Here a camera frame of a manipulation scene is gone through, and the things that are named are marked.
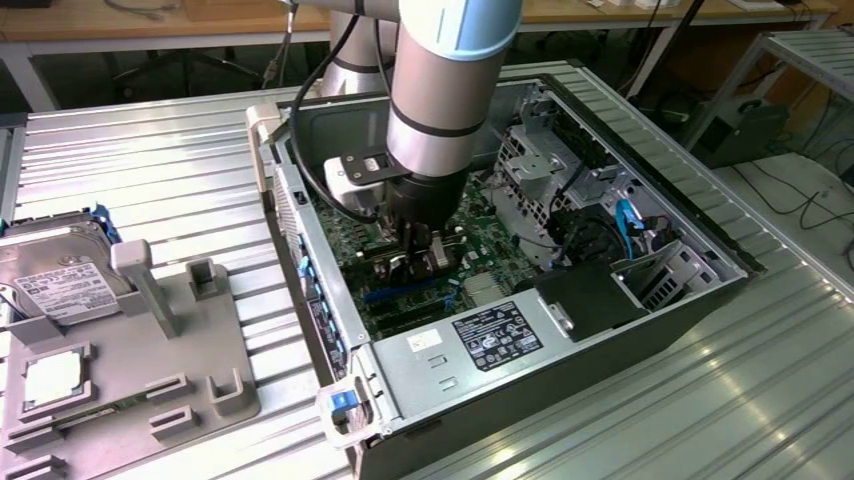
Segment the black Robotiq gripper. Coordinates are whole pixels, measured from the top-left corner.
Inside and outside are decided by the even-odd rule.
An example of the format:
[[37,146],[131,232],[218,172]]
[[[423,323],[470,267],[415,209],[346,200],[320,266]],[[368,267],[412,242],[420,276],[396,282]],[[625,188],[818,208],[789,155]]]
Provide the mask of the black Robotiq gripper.
[[387,216],[398,232],[406,226],[440,230],[458,211],[468,179],[466,170],[430,177],[410,173],[386,182]]

